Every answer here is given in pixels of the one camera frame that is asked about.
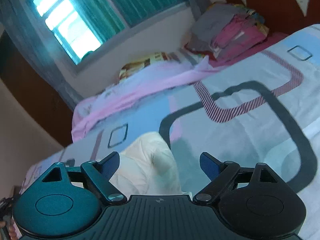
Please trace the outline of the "person's left hand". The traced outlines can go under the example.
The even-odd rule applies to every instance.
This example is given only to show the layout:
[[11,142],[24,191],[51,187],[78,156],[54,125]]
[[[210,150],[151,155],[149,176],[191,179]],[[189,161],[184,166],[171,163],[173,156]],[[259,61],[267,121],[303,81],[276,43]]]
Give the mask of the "person's left hand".
[[1,221],[0,227],[5,228],[8,232],[8,235],[10,236],[11,240],[17,240],[17,233],[15,231],[15,228],[12,225],[7,225],[5,221]]

